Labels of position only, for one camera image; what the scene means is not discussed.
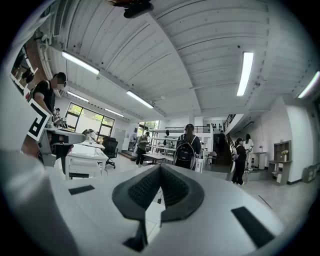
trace white t-shirt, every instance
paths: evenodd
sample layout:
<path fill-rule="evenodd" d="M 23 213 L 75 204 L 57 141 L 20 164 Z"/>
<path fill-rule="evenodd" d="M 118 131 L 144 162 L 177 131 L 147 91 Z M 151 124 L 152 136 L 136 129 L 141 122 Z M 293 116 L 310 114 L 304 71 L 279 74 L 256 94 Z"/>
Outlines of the white t-shirt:
<path fill-rule="evenodd" d="M 246 143 L 246 140 L 243 141 L 243 146 L 246 150 L 248 150 L 250 147 L 254 146 L 254 143 L 252 139 L 249 139 L 248 144 Z"/>

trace ceiling light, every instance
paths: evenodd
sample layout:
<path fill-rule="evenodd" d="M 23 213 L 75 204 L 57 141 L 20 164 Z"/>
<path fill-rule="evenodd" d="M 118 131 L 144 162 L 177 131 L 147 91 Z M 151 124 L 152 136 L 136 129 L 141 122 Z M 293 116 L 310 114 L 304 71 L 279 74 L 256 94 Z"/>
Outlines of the ceiling light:
<path fill-rule="evenodd" d="M 76 97 L 76 98 L 78 98 L 78 99 L 80 99 L 80 100 L 83 100 L 83 101 L 85 101 L 85 102 L 89 102 L 88 99 L 82 98 L 81 96 L 76 95 L 76 94 L 74 94 L 74 93 L 72 93 L 72 92 L 70 92 L 70 91 L 68 91 L 67 93 L 70 94 L 70 95 L 72 95 L 72 96 L 74 96 L 74 97 Z"/>
<path fill-rule="evenodd" d="M 253 62 L 254 62 L 254 53 L 253 52 L 244 52 L 243 53 L 242 74 L 241 74 L 239 89 L 236 94 L 237 96 L 243 96 L 245 94 Z"/>
<path fill-rule="evenodd" d="M 307 92 L 317 83 L 318 78 L 320 77 L 320 71 L 317 71 L 314 77 L 311 79 L 310 83 L 304 88 L 304 90 L 300 93 L 298 98 L 303 98 Z"/>
<path fill-rule="evenodd" d="M 62 51 L 62 57 L 65 57 L 67 60 L 69 60 L 75 64 L 78 64 L 79 66 L 85 68 L 86 70 L 91 71 L 92 73 L 94 73 L 96 75 L 98 75 L 100 72 L 99 69 L 96 69 L 95 67 L 89 65 L 88 63 L 84 62 L 83 60 L 79 59 L 76 56 L 73 56 L 72 54 L 70 54 L 64 50 Z"/>
<path fill-rule="evenodd" d="M 154 106 L 150 105 L 144 99 L 140 98 L 138 95 L 134 94 L 132 91 L 128 90 L 126 94 L 130 95 L 132 98 L 135 98 L 137 101 L 141 102 L 142 104 L 146 105 L 148 108 L 153 109 Z"/>
<path fill-rule="evenodd" d="M 115 115 L 117 115 L 117 116 L 122 117 L 122 118 L 124 118 L 124 117 L 125 117 L 123 114 L 119 114 L 119 113 L 114 112 L 114 111 L 112 111 L 112 110 L 110 110 L 110 109 L 105 108 L 104 110 L 109 111 L 109 112 L 111 112 L 111 113 L 113 113 L 113 114 L 115 114 Z"/>
<path fill-rule="evenodd" d="M 248 123 L 245 127 L 243 127 L 243 129 L 248 128 L 249 126 L 253 125 L 253 121 L 251 121 L 250 123 Z"/>

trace small table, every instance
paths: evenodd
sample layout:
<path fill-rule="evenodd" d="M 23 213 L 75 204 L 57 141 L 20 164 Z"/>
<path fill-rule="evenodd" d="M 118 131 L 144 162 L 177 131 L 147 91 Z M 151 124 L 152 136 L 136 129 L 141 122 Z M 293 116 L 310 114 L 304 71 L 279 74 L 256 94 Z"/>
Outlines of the small table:
<path fill-rule="evenodd" d="M 270 160 L 268 166 L 268 173 L 270 176 L 277 174 L 276 182 L 279 186 L 287 184 L 290 174 L 290 165 L 292 161 L 277 161 Z M 279 164 L 283 164 L 282 171 L 279 171 Z"/>
<path fill-rule="evenodd" d="M 84 146 L 88 146 L 88 147 L 93 147 L 93 148 L 97 148 L 97 149 L 101 149 L 101 150 L 104 150 L 105 147 L 102 145 L 102 144 L 98 144 L 98 143 L 91 143 L 88 142 L 88 141 L 84 141 L 84 142 L 81 142 L 80 143 L 81 145 L 84 145 Z"/>
<path fill-rule="evenodd" d="M 156 164 L 157 160 L 165 160 L 167 159 L 165 155 L 158 154 L 143 154 L 144 157 L 152 159 L 152 164 Z"/>
<path fill-rule="evenodd" d="M 68 181 L 69 176 L 69 165 L 71 159 L 92 161 L 92 162 L 102 162 L 102 171 L 106 168 L 106 162 L 108 157 L 101 151 L 101 149 L 96 147 L 89 147 L 85 145 L 75 144 L 73 145 L 72 151 L 65 157 L 65 179 Z"/>

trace white bag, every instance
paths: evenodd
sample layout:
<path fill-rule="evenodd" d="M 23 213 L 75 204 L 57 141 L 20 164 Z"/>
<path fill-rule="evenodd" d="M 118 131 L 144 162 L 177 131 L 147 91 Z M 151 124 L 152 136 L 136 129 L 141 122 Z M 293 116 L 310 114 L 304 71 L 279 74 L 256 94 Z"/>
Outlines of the white bag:
<path fill-rule="evenodd" d="M 133 151 L 133 153 L 137 153 L 137 151 L 138 151 L 138 146 L 137 145 L 135 145 L 135 148 L 134 148 L 134 151 Z"/>

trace black chair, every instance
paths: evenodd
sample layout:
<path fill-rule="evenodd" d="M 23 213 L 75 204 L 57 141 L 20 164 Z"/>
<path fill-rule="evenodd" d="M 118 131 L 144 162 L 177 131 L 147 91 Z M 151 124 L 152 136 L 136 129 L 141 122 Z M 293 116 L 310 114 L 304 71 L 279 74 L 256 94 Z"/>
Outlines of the black chair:
<path fill-rule="evenodd" d="M 102 145 L 104 146 L 103 153 L 109 158 L 106 162 L 106 165 L 112 165 L 113 169 L 115 169 L 116 164 L 111 159 L 116 158 L 118 155 L 118 149 L 116 148 L 118 142 L 115 138 L 105 137 Z"/>

